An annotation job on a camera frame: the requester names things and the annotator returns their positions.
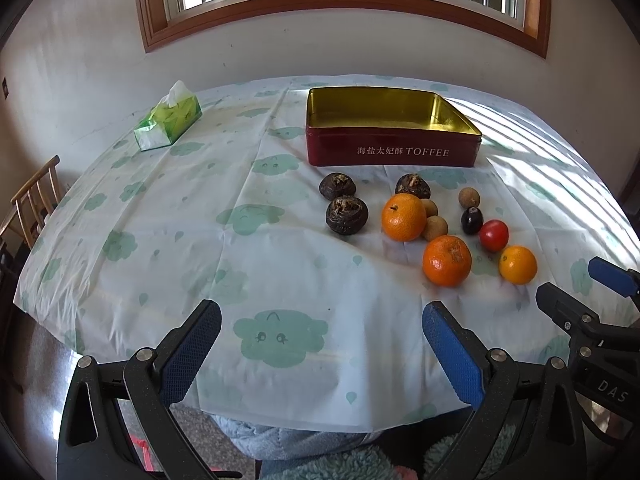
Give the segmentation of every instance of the metal tin box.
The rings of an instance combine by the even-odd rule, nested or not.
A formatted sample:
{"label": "metal tin box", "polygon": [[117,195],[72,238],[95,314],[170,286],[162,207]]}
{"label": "metal tin box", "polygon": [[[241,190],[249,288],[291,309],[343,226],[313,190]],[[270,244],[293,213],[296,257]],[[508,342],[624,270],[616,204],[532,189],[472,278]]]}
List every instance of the metal tin box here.
{"label": "metal tin box", "polygon": [[306,150],[313,166],[471,167],[482,141],[460,111],[433,92],[343,86],[312,88]]}

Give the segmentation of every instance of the speckled floor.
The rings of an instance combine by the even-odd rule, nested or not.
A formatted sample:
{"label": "speckled floor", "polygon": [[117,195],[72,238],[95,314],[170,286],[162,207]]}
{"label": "speckled floor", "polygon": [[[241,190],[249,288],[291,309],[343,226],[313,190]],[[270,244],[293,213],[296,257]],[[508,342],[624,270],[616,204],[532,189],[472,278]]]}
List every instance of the speckled floor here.
{"label": "speckled floor", "polygon": [[[79,359],[30,316],[16,309],[4,362],[23,394],[0,382],[0,408],[25,455],[45,480],[56,480],[56,450],[66,391]],[[130,434],[144,438],[129,401],[121,403]],[[175,405],[172,413],[193,447],[210,467],[255,478],[254,460],[242,455],[202,412]],[[153,457],[154,465],[158,461]]]}

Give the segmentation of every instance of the table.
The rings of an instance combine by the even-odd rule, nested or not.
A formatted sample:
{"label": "table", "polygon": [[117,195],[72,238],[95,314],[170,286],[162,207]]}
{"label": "table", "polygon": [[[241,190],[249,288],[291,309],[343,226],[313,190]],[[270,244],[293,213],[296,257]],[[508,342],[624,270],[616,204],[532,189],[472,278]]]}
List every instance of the table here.
{"label": "table", "polygon": [[[336,168],[308,165],[304,136],[308,89],[324,85],[439,92],[482,131],[476,166],[340,168],[370,216],[359,234],[334,234],[318,183]],[[597,255],[638,267],[638,238],[589,165],[526,108],[467,88],[363,75],[261,80],[198,97],[203,117],[174,146],[141,153],[129,132],[107,149],[24,267],[16,304],[77,352],[129,358],[211,298],[222,331],[188,405],[255,424],[368,432],[460,407],[422,336],[429,301],[442,300],[488,348],[539,363],[568,355],[568,337],[536,307],[541,283],[603,322],[634,320],[630,300],[591,280],[587,263]],[[383,204],[414,171],[472,251],[459,288],[424,277],[424,241],[381,232]],[[485,220],[509,225],[510,243],[535,252],[528,286],[503,281],[477,238],[462,234],[463,186],[479,190]]]}

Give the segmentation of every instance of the tangerine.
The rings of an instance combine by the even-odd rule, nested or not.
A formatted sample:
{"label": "tangerine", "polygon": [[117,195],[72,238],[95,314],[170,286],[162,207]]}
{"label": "tangerine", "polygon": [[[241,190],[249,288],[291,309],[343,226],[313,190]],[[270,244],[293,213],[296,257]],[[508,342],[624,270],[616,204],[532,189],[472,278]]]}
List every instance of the tangerine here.
{"label": "tangerine", "polygon": [[514,285],[525,285],[535,278],[538,262],[534,254],[526,247],[513,245],[500,255],[498,264],[500,275]]}
{"label": "tangerine", "polygon": [[471,271],[471,252],[457,236],[434,238],[424,249],[422,270],[439,286],[458,286]]}
{"label": "tangerine", "polygon": [[398,193],[382,208],[382,230],[396,242],[415,240],[426,223],[427,212],[415,195]]}

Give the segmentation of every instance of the brown wooden window frame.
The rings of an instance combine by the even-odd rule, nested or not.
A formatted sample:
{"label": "brown wooden window frame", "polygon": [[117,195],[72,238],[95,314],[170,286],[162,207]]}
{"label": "brown wooden window frame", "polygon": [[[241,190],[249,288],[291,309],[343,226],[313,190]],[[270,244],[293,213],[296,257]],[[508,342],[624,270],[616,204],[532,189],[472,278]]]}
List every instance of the brown wooden window frame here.
{"label": "brown wooden window frame", "polygon": [[242,0],[171,21],[167,20],[164,0],[136,0],[136,5],[146,52],[201,30],[255,16],[292,10],[377,9],[459,23],[546,58],[551,23],[551,0],[526,0],[523,29],[466,7],[438,0]]}

